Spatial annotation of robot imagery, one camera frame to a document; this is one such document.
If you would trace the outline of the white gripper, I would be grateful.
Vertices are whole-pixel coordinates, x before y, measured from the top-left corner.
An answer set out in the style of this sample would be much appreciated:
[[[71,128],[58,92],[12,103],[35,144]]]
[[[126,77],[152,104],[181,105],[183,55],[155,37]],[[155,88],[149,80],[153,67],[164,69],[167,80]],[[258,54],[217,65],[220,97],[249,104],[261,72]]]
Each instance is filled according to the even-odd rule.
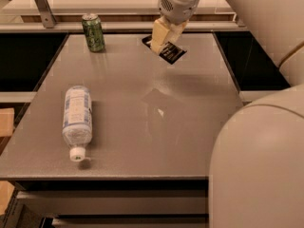
[[[159,0],[162,15],[153,24],[151,49],[160,54],[166,42],[175,44],[196,11],[200,0]]]

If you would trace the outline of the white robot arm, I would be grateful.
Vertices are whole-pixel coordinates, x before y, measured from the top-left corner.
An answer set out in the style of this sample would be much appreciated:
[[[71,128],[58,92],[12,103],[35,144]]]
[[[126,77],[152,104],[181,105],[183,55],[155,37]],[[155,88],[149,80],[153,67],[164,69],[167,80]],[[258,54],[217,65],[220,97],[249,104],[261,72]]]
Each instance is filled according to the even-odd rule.
[[[210,228],[304,228],[304,0],[226,0],[289,88],[238,111],[209,170]]]

